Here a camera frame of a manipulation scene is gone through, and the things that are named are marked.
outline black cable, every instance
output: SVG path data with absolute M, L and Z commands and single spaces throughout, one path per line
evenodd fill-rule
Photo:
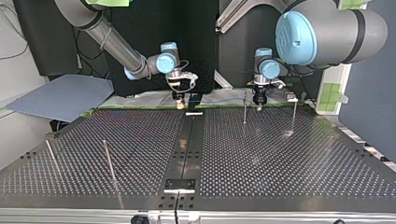
M 88 60 L 95 60 L 95 59 L 99 58 L 100 56 L 102 56 L 102 55 L 105 53 L 104 50 L 101 50 L 97 55 L 95 55 L 95 56 L 93 56 L 93 57 L 87 56 L 84 52 L 81 51 L 81 49 L 79 48 L 79 45 L 78 45 L 78 39 L 79 39 L 79 37 L 80 37 L 80 34 L 81 34 L 81 31 L 78 30 L 78 31 L 77 31 L 77 35 L 76 35 L 76 47 L 77 47 L 77 52 L 78 52 L 81 56 L 83 56 L 84 58 L 86 58 L 86 59 L 88 59 Z
M 19 57 L 19 56 L 21 56 L 22 54 L 24 54 L 28 49 L 29 49 L 29 45 L 26 44 L 25 49 L 24 49 L 21 53 L 18 53 L 18 54 L 9 56 L 9 57 L 0 58 L 0 60 L 7 60 L 7 59 L 13 59 L 13 58 Z
M 311 72 L 309 72 L 309 73 L 302 73 L 302 72 L 299 72 L 299 71 L 297 71 L 297 70 L 295 69 L 294 65 L 290 65 L 290 71 L 291 71 L 294 75 L 297 75 L 297 76 L 309 77 L 309 76 L 314 75 L 314 71 L 311 71 Z
M 101 78 L 105 78 L 106 76 L 102 76 L 102 74 L 100 74 L 98 71 L 96 71 L 93 67 L 92 67 L 92 65 L 90 64 L 90 63 L 88 63 L 87 61 L 85 61 L 84 59 L 81 59 L 81 61 L 82 62 L 84 62 L 85 64 L 87 64 L 88 65 L 88 67 L 91 69 L 91 72 L 90 72 L 90 76 L 92 76 L 93 75 L 93 73 L 96 73 L 99 77 L 101 77 Z
M 178 206 L 178 196 L 179 195 L 180 194 L 177 195 L 176 205 L 175 205 L 175 224 L 178 224 L 177 206 Z
M 306 86 L 305 86 L 305 84 L 303 82 L 303 77 L 301 77 L 301 76 L 298 76 L 298 77 L 300 78 L 301 85 L 303 86 L 304 91 L 306 92 L 306 95 L 308 95 L 308 97 L 311 100 L 312 104 L 314 104 L 314 106 L 316 108 L 317 104 L 314 102 L 314 98 L 312 98 L 311 94 L 309 94 L 308 90 L 306 89 Z
M 314 67 L 314 66 L 312 66 L 311 64 L 309 64 L 309 65 L 307 65 L 307 67 L 308 67 L 309 69 L 311 69 L 311 70 L 314 70 L 314 71 L 324 71 L 324 70 L 326 70 L 326 69 L 331 68 L 332 65 L 328 64 L 327 67 Z
M 346 224 L 343 219 L 338 219 L 334 222 L 334 224 Z

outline light blue robot joint cap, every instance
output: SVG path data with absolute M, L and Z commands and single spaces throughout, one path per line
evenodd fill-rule
M 256 49 L 256 53 L 254 55 L 254 57 L 261 57 L 261 56 L 272 56 L 272 49 L 268 49 L 268 48 L 260 48 L 260 49 Z
M 164 73 L 164 74 L 168 74 L 176 68 L 177 59 L 171 53 L 163 53 L 160 56 L 158 56 L 156 65 L 157 65 L 158 71 L 160 71 L 161 73 Z
M 288 64 L 311 64 L 318 53 L 318 41 L 309 19 L 300 12 L 282 15 L 276 25 L 276 49 Z
M 175 42 L 166 42 L 161 44 L 161 51 L 167 50 L 167 49 L 177 49 L 177 43 Z
M 279 63 L 275 60 L 265 60 L 259 65 L 260 74 L 268 79 L 274 79 L 280 75 Z

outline green tape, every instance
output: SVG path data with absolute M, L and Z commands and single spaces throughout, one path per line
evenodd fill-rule
M 96 4 L 105 7 L 128 7 L 129 0 L 85 0 L 88 4 Z
M 334 112 L 340 99 L 341 84 L 325 83 L 323 84 L 322 93 L 318 111 Z
M 341 9 L 358 9 L 368 2 L 367 0 L 343 0 Z

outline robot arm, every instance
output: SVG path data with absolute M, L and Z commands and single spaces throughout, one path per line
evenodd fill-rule
M 179 68 L 180 59 L 176 43 L 164 43 L 161 45 L 161 54 L 146 58 L 133 49 L 106 21 L 103 16 L 105 7 L 88 5 L 85 0 L 55 0 L 55 3 L 73 26 L 85 31 L 101 46 L 101 49 L 105 49 L 124 66 L 125 75 L 129 79 L 136 80 L 163 73 L 168 80 L 189 78 L 193 82 L 192 88 L 195 87 L 195 80 L 198 77 L 187 76 L 187 73 L 181 72 Z
M 251 8 L 269 5 L 282 15 L 276 49 L 288 64 L 356 63 L 376 55 L 388 26 L 370 10 L 338 10 L 333 0 L 233 0 L 217 22 L 225 34 Z

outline black strip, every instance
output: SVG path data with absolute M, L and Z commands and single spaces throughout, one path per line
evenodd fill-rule
M 353 46 L 352 51 L 346 57 L 342 63 L 349 63 L 361 50 L 361 46 L 363 45 L 364 36 L 366 35 L 366 19 L 364 19 L 363 13 L 357 9 L 351 9 L 353 13 L 355 13 L 356 19 L 358 19 L 358 36 L 356 37 L 355 46 Z
M 87 29 L 90 29 L 90 28 L 93 27 L 97 22 L 99 22 L 99 20 L 100 20 L 101 18 L 102 18 L 102 11 L 98 11 L 98 14 L 96 15 L 96 17 L 95 17 L 91 22 L 89 22 L 89 23 L 86 24 L 86 25 L 79 26 L 78 29 L 80 29 L 80 30 L 87 30 Z
M 305 2 L 307 0 L 297 0 L 294 1 L 293 3 L 291 3 L 286 10 L 283 13 L 287 13 L 288 11 L 292 10 L 294 7 L 297 7 L 298 5 L 300 5 L 301 3 Z
M 95 7 L 91 6 L 90 4 L 88 4 L 85 0 L 79 0 L 82 5 L 84 5 L 84 7 L 86 7 L 87 9 L 89 9 L 92 12 L 97 12 L 99 11 L 98 9 L 96 9 Z

